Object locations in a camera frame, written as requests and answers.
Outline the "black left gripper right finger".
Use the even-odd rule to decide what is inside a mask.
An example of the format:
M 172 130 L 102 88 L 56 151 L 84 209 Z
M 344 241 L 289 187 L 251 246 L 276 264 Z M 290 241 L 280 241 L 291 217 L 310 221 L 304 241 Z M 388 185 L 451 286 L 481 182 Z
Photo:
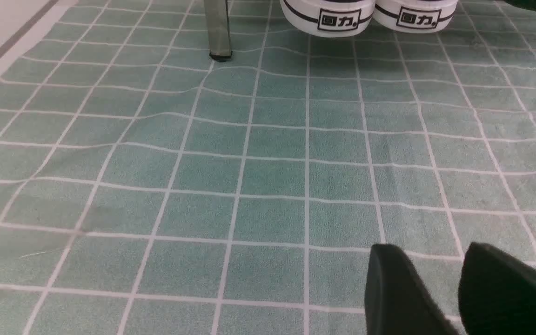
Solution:
M 468 246 L 458 301 L 469 335 L 536 335 L 536 269 L 491 244 Z

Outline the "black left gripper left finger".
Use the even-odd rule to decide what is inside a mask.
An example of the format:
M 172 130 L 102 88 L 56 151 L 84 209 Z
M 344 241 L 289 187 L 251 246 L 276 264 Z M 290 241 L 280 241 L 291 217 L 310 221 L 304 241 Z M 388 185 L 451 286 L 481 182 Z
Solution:
M 364 291 L 368 335 L 457 335 L 398 246 L 371 247 Z

